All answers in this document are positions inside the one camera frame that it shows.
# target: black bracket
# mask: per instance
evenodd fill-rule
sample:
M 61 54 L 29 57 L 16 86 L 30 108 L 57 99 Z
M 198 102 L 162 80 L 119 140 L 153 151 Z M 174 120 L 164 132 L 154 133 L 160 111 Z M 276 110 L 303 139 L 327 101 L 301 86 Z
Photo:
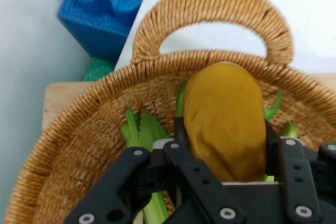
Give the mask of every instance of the black bracket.
M 266 122 L 266 172 L 279 182 L 222 185 L 190 153 L 183 119 L 174 127 L 175 140 L 163 149 L 127 148 L 65 224 L 85 218 L 90 224 L 131 223 L 156 191 L 168 190 L 176 203 L 177 186 L 182 204 L 165 223 L 335 223 L 336 144 L 314 152 L 295 139 L 281 139 Z

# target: yellow object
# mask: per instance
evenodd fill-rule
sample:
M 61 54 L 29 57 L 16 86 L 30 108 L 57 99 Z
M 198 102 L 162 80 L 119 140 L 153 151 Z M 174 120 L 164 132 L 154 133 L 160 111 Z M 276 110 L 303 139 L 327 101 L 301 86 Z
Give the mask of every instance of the yellow object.
M 208 66 L 189 79 L 183 100 L 195 157 L 223 182 L 265 179 L 263 96 L 245 69 L 230 62 Z

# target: white wall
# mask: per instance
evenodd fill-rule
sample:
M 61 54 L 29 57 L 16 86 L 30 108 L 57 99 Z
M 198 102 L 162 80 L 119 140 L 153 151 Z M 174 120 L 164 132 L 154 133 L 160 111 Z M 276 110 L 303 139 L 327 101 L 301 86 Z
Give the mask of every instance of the white wall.
M 90 57 L 56 14 L 62 0 L 0 0 L 0 222 L 41 131 L 45 87 L 80 80 Z

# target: wicker basket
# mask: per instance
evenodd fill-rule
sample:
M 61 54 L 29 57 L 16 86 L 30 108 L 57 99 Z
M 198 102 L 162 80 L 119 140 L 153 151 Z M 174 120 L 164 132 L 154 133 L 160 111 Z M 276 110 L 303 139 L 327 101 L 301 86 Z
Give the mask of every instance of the wicker basket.
M 265 41 L 266 58 L 224 50 L 159 52 L 173 31 L 212 21 L 254 30 Z M 282 90 L 282 107 L 271 120 L 275 129 L 293 120 L 300 127 L 299 137 L 312 149 L 335 140 L 336 95 L 288 67 L 292 51 L 288 26 L 265 0 L 160 1 L 138 29 L 132 64 L 96 82 L 43 132 L 18 176 L 6 223 L 61 223 L 123 151 L 120 126 L 126 109 L 147 108 L 173 132 L 179 87 L 219 61 L 249 71 L 260 83 L 265 105 Z

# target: basket handle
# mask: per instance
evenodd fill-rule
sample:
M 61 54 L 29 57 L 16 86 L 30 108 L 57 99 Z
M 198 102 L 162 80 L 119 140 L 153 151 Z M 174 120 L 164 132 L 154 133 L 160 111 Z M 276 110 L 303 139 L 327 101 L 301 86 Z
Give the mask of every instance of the basket handle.
M 163 56 L 160 46 L 177 29 L 200 22 L 241 24 L 259 34 L 266 60 L 287 65 L 293 59 L 289 28 L 266 0 L 161 0 L 142 20 L 133 43 L 132 63 Z

